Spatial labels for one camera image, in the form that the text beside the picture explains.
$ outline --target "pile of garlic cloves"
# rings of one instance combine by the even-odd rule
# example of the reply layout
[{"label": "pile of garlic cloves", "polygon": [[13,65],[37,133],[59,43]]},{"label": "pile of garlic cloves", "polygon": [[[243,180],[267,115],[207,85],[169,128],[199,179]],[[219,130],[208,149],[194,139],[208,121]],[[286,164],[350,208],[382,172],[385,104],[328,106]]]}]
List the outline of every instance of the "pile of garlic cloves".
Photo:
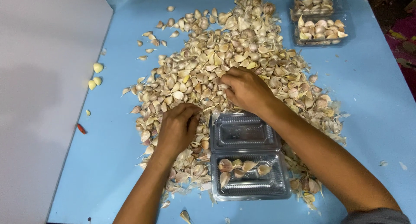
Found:
[{"label": "pile of garlic cloves", "polygon": [[[210,116],[241,111],[228,101],[224,89],[229,87],[219,82],[230,67],[250,69],[268,84],[276,98],[305,121],[337,142],[346,144],[345,138],[340,136],[342,124],[339,118],[343,115],[339,104],[332,102],[314,85],[316,75],[306,76],[304,71],[309,72],[310,67],[303,57],[294,50],[283,48],[280,26],[275,24],[278,21],[274,16],[275,6],[262,0],[234,2],[235,8],[227,13],[217,13],[215,8],[203,13],[195,10],[176,22],[171,20],[172,27],[189,32],[184,48],[170,56],[159,55],[160,67],[154,68],[146,81],[139,78],[137,84],[123,90],[123,94],[131,91],[142,102],[134,110],[141,115],[136,120],[136,129],[141,133],[143,145],[147,146],[145,154],[148,157],[139,164],[142,168],[146,168],[157,147],[164,112],[183,102],[194,103],[203,109],[196,139],[174,162],[163,202],[169,193],[172,197],[175,193],[185,195],[193,188],[211,192],[208,173]],[[210,24],[214,23],[222,29],[209,30]],[[289,146],[284,151],[294,180],[310,174]],[[313,196],[310,191],[308,196],[303,195],[303,190],[297,192],[304,199]]]}]

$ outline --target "blue table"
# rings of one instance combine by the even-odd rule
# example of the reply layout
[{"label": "blue table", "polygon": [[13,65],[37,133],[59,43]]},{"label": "blue table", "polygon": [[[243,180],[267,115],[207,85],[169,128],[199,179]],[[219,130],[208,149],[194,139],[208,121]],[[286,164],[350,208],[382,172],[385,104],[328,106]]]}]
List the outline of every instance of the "blue table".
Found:
[{"label": "blue table", "polygon": [[[186,33],[169,39],[175,29],[162,31],[154,27],[157,22],[179,19],[196,8],[202,12],[216,7],[218,12],[227,12],[234,7],[234,0],[107,1],[114,16],[104,44],[107,54],[99,59],[106,68],[95,74],[103,83],[86,97],[79,122],[88,134],[77,131],[74,136],[49,222],[89,224],[91,217],[91,224],[112,223],[142,173],[142,168],[134,166],[145,150],[134,127],[138,115],[127,114],[138,103],[137,97],[128,93],[120,99],[122,89],[159,67],[158,54],[179,51],[187,40]],[[283,45],[299,50],[291,38],[290,1],[268,1],[280,12]],[[319,72],[317,84],[329,88],[332,99],[342,101],[342,111],[351,114],[342,131],[348,151],[382,181],[404,213],[416,222],[416,105],[367,0],[346,1],[355,35],[352,33],[342,47],[304,47],[302,54],[310,62],[311,72]],[[175,11],[167,12],[169,5],[175,6]],[[157,47],[146,61],[135,60],[153,47],[140,37],[149,30],[166,39],[168,47]],[[142,47],[137,46],[137,39],[143,41]],[[86,117],[85,110],[90,110],[91,116]],[[381,160],[388,166],[379,167]],[[408,170],[403,170],[399,161]],[[200,198],[199,191],[194,190],[170,199],[171,205],[160,211],[158,223],[184,224],[179,217],[184,208],[195,224],[222,224],[225,217],[241,224],[339,223],[346,216],[345,208],[327,189],[324,196],[317,196],[315,202],[322,214],[319,216],[294,196],[289,200],[220,202],[212,207],[206,192]]]}]

